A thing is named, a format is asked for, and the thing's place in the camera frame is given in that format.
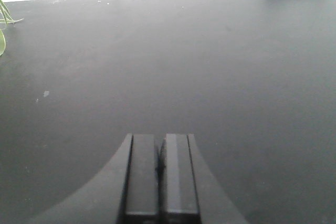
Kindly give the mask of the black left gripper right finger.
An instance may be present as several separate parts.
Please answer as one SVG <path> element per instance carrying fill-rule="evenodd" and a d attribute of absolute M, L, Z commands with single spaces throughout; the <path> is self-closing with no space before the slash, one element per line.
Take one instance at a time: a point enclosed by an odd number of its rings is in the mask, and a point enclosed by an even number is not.
<path fill-rule="evenodd" d="M 161 165 L 163 223 L 247 223 L 210 171 L 193 134 L 167 134 Z"/>

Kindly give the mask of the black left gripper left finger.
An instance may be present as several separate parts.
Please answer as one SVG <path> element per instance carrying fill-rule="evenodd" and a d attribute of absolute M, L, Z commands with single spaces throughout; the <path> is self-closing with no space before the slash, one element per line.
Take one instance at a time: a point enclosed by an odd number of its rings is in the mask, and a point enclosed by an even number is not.
<path fill-rule="evenodd" d="M 127 134 L 86 184 L 29 223 L 158 223 L 158 155 L 154 136 Z"/>

